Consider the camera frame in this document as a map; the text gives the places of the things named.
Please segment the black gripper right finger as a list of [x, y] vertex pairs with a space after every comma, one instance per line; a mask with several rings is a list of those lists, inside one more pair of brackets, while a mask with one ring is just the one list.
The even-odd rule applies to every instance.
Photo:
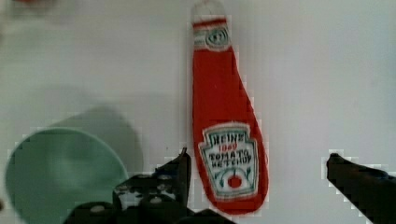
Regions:
[[396, 223], [396, 178], [332, 153], [327, 179], [373, 224]]

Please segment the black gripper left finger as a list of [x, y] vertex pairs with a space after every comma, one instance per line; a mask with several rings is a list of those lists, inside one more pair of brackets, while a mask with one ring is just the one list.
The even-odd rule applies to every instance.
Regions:
[[177, 157], [150, 175], [134, 175], [112, 192], [121, 211], [141, 215], [186, 215], [191, 182], [191, 157], [183, 147]]

